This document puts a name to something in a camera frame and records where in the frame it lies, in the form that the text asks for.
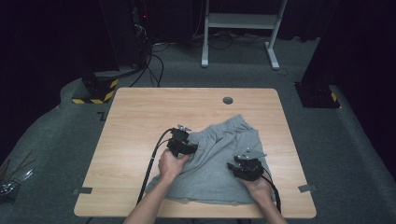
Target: wrist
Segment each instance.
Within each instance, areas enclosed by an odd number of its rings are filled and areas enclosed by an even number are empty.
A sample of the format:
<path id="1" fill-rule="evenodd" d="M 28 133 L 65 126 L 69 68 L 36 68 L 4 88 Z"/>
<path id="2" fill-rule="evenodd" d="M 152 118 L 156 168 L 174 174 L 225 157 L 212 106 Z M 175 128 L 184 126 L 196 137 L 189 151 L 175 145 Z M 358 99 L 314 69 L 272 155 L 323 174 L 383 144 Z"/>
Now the wrist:
<path id="1" fill-rule="evenodd" d="M 250 191 L 251 198 L 256 203 L 272 203 L 271 194 L 266 194 L 266 192 L 262 192 L 262 190 Z"/>
<path id="2" fill-rule="evenodd" d="M 171 185 L 175 181 L 176 177 L 173 175 L 161 175 L 159 182 L 166 185 Z"/>
<path id="3" fill-rule="evenodd" d="M 255 202 L 260 207 L 262 212 L 264 212 L 264 214 L 266 214 L 270 211 L 275 211 L 275 210 L 277 211 L 276 205 L 274 204 L 274 202 L 272 200 L 268 200 L 265 198 L 265 199 L 258 200 Z"/>

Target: table top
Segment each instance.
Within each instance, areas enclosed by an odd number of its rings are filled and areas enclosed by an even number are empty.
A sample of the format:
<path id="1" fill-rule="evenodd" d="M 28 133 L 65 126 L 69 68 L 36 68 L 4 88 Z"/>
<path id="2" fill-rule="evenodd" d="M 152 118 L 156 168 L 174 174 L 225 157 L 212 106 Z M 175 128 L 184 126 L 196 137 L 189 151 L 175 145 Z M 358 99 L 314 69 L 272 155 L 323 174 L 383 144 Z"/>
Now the table top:
<path id="1" fill-rule="evenodd" d="M 224 97 L 232 97 L 233 103 L 224 104 Z M 82 186 L 92 188 L 92 192 L 79 194 L 75 214 L 128 216 L 136 205 L 152 151 L 165 130 L 182 124 L 200 132 L 239 114 L 259 131 L 283 217 L 314 217 L 311 193 L 298 189 L 307 183 L 277 92 L 227 88 L 118 89 Z M 165 148 L 158 150 L 148 181 L 159 173 L 158 159 Z M 253 218 L 262 217 L 262 213 L 254 203 L 224 205 L 165 199 L 158 217 Z"/>

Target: dark background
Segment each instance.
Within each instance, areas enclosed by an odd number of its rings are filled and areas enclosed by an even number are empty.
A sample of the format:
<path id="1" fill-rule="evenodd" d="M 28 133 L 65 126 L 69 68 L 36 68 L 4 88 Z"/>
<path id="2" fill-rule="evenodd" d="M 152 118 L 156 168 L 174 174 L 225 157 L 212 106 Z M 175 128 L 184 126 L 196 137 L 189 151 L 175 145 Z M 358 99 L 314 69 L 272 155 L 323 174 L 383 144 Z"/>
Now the dark background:
<path id="1" fill-rule="evenodd" d="M 200 1 L 146 3 L 154 34 L 191 42 L 190 36 L 199 23 Z M 0 3 L 3 102 L 0 161 L 37 118 L 60 103 L 61 88 L 83 76 L 81 66 L 89 72 L 117 69 L 116 53 L 99 1 L 76 4 L 67 7 L 55 0 Z M 279 1 L 219 0 L 211 4 L 214 11 L 272 13 Z M 87 16 L 85 21 L 92 22 L 91 32 L 73 30 L 70 24 L 82 21 L 73 21 L 75 17 L 70 16 L 69 8 L 86 11 L 83 15 Z M 321 37 L 307 69 L 314 78 L 307 84 L 315 88 L 334 84 L 342 90 L 393 176 L 396 176 L 393 141 L 396 113 L 392 105 L 396 96 L 393 41 L 396 29 L 392 17 L 395 9 L 391 0 L 289 1 L 278 35 L 283 39 L 299 36 L 303 41 Z M 202 33 L 203 25 L 201 22 L 198 34 Z M 88 48 L 90 43 L 102 44 L 99 48 Z M 91 50 L 100 50 L 105 56 L 92 63 L 87 56 Z"/>

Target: gray cloth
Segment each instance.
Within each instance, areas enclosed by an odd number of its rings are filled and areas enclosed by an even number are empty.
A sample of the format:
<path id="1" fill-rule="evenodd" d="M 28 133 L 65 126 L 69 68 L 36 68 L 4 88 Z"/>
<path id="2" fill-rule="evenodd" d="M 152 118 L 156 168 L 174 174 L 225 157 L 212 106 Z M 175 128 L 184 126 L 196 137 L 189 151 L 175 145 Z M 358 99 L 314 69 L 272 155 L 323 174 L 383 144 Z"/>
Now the gray cloth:
<path id="1" fill-rule="evenodd" d="M 245 185 L 227 168 L 227 162 L 234 164 L 233 157 L 247 148 L 262 153 L 257 130 L 238 115 L 221 124 L 210 125 L 201 132 L 190 133 L 189 140 L 189 144 L 198 145 L 198 149 L 184 165 L 168 191 L 167 199 L 221 204 L 254 203 Z M 269 171 L 264 157 L 259 160 Z M 159 178 L 159 175 L 155 176 L 146 191 L 150 191 Z"/>
<path id="2" fill-rule="evenodd" d="M 155 224 L 238 224 L 238 221 L 229 218 L 157 218 Z"/>

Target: cable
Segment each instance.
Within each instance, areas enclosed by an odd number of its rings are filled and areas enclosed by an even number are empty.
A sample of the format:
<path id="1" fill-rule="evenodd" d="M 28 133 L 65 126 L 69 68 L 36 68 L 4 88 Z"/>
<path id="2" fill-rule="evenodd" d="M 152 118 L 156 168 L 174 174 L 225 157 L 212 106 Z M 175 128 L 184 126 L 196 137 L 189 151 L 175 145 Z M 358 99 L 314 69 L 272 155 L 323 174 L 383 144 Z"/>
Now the cable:
<path id="1" fill-rule="evenodd" d="M 162 144 L 161 141 L 163 140 L 163 137 L 167 133 L 171 132 L 172 130 L 173 130 L 173 128 L 168 129 L 168 130 L 166 130 L 163 133 L 163 135 L 161 135 L 160 139 L 157 142 L 157 145 L 155 146 L 155 148 L 154 148 L 154 150 L 152 152 L 151 159 L 149 160 L 149 164 L 148 164 L 148 169 L 146 171 L 145 179 L 143 180 L 142 189 L 140 190 L 139 197 L 137 198 L 137 203 L 136 204 L 140 203 L 140 201 L 142 200 L 143 193 L 145 192 L 145 188 L 146 188 L 146 185 L 147 185 L 148 180 L 149 180 L 149 173 L 151 171 L 152 163 L 154 163 L 154 159 L 155 159 L 155 155 L 157 154 L 157 150 L 160 147 L 160 145 Z"/>
<path id="2" fill-rule="evenodd" d="M 278 74 L 280 77 L 286 77 L 286 76 L 289 74 L 289 70 L 288 70 L 287 68 L 279 68 L 277 74 Z"/>
<path id="3" fill-rule="evenodd" d="M 85 222 L 85 224 L 89 224 L 92 220 L 92 217 L 88 218 L 87 222 Z"/>
<path id="4" fill-rule="evenodd" d="M 160 147 L 165 142 L 169 142 L 169 139 L 166 139 L 166 140 L 162 141 L 158 147 Z"/>
<path id="5" fill-rule="evenodd" d="M 148 63 L 146 63 L 145 69 L 143 69 L 143 71 L 140 73 L 139 77 L 129 86 L 132 87 L 142 76 L 143 74 L 146 72 L 146 70 L 149 68 L 149 63 L 151 62 L 151 54 L 149 56 L 148 59 Z"/>
<path id="6" fill-rule="evenodd" d="M 219 7 L 219 12 L 222 11 L 222 6 L 223 6 L 223 4 L 224 4 L 224 0 L 221 0 L 221 5 L 220 5 L 220 7 Z"/>
<path id="7" fill-rule="evenodd" d="M 150 54 L 150 55 L 153 56 L 154 58 L 157 58 L 158 60 L 160 60 L 161 65 L 163 66 L 163 60 L 160 57 L 158 57 L 155 54 Z M 160 74 L 160 78 L 158 79 L 158 82 L 157 82 L 157 87 L 160 87 L 160 83 L 161 83 L 161 79 L 162 78 L 163 78 L 163 68 L 161 69 L 161 74 Z"/>
<path id="8" fill-rule="evenodd" d="M 212 45 L 210 45 L 210 44 L 207 44 L 210 48 L 212 48 L 212 49 L 227 49 L 227 48 L 229 48 L 232 44 L 233 44 L 233 37 L 230 35 L 230 34 L 228 34 L 228 37 L 230 37 L 231 38 L 231 41 L 229 41 L 229 45 L 227 45 L 226 47 L 224 47 L 224 48 L 216 48 L 216 47 L 213 47 Z"/>
<path id="9" fill-rule="evenodd" d="M 265 42 L 270 36 L 266 36 L 263 40 L 258 40 L 260 37 L 261 37 L 261 36 L 256 35 L 256 36 L 254 37 L 254 39 L 252 39 L 252 40 L 246 40 L 246 41 L 237 40 L 237 39 L 235 39 L 234 37 L 232 37 L 232 39 L 233 39 L 233 43 L 234 43 L 234 44 L 257 44 L 257 43 Z"/>
<path id="10" fill-rule="evenodd" d="M 171 46 L 171 43 L 169 43 L 169 42 L 166 42 L 166 43 L 158 43 L 158 44 L 154 44 L 153 46 L 159 46 L 159 45 L 164 45 L 164 44 L 168 44 L 168 45 L 166 46 L 166 48 L 160 49 L 160 50 L 154 50 L 154 51 L 152 51 L 152 52 L 161 52 L 161 51 L 164 51 L 164 50 L 168 49 L 169 46 Z"/>
<path id="11" fill-rule="evenodd" d="M 248 168 L 248 167 L 246 167 L 250 172 L 253 172 L 253 173 L 255 173 L 255 174 L 257 174 L 257 175 L 260 175 L 259 173 L 257 173 L 257 172 L 255 172 L 255 171 L 253 171 L 252 169 L 250 169 L 250 168 Z M 279 192 L 277 191 L 277 188 L 276 188 L 276 186 L 274 185 L 274 183 L 273 183 L 273 179 L 272 179 L 272 177 L 270 176 L 270 173 L 267 171 L 267 170 L 265 170 L 265 168 L 264 167 L 262 167 L 262 169 L 268 174 L 268 176 L 270 177 L 270 179 L 271 180 L 269 180 L 267 177 L 265 177 L 264 175 L 260 175 L 265 181 L 267 181 L 270 185 L 271 185 L 271 188 L 273 189 L 273 191 L 274 191 L 274 194 L 275 194 L 275 200 L 276 200 L 276 208 L 277 208 L 277 211 L 279 211 L 279 213 L 282 213 L 281 212 L 281 208 L 280 208 L 280 197 L 279 197 Z"/>
<path id="12" fill-rule="evenodd" d="M 151 69 L 148 68 L 148 70 L 149 70 L 149 79 L 150 79 L 150 81 L 151 81 L 151 85 L 152 85 L 152 87 L 155 87 L 154 82 L 153 82 L 152 79 L 154 78 L 155 81 L 157 82 L 157 84 L 158 84 L 158 79 L 157 79 L 157 77 L 155 77 L 155 75 L 154 75 L 154 73 L 151 71 Z"/>
<path id="13" fill-rule="evenodd" d="M 201 1 L 201 15 L 199 16 L 198 26 L 197 26 L 197 29 L 195 30 L 195 33 L 192 35 L 192 38 L 194 38 L 195 35 L 198 33 L 199 27 L 201 25 L 203 10 L 204 10 L 204 1 Z"/>

